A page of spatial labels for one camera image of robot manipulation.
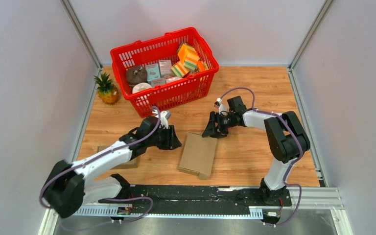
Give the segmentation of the brown cardboard box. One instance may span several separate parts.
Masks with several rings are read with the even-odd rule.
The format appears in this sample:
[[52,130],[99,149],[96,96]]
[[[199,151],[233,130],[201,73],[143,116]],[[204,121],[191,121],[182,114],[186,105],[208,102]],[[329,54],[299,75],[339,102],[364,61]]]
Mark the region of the brown cardboard box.
[[103,168],[105,170],[110,169],[133,169],[138,168],[140,160],[138,157],[132,158],[132,151],[128,148],[121,148],[109,146],[104,149],[100,148],[98,157],[94,163],[97,168]]

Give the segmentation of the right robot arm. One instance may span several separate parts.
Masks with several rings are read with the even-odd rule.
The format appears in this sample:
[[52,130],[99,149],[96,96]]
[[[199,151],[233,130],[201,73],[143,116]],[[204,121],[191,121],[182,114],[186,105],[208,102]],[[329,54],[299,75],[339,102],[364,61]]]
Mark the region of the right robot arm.
[[247,108],[240,96],[228,99],[228,106],[215,103],[217,112],[210,112],[208,124],[202,137],[224,138],[229,128],[242,126],[264,130],[273,161],[260,183],[260,200],[266,205],[274,204],[287,187],[290,171],[305,152],[310,149],[309,138],[293,111],[282,114]]

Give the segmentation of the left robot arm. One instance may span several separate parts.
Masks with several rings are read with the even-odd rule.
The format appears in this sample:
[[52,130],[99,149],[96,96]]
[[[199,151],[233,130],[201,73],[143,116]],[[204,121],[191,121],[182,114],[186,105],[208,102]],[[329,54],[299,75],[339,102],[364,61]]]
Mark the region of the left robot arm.
[[68,163],[58,161],[40,192],[40,202],[68,218],[87,203],[115,199],[126,202],[130,189],[118,174],[104,180],[96,178],[115,166],[144,154],[149,147],[174,150],[181,147],[175,128],[167,118],[148,116],[140,126],[131,129],[112,145],[85,159]]

